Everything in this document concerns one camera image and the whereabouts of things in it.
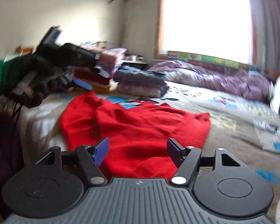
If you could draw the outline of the black gloved left hand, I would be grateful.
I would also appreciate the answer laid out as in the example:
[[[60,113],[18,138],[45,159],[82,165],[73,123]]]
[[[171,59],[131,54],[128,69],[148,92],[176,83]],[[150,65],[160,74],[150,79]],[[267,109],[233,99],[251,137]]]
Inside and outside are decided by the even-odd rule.
[[[10,69],[9,98],[29,108],[39,106],[56,91],[57,79],[70,65],[70,58],[53,46],[15,58]]]

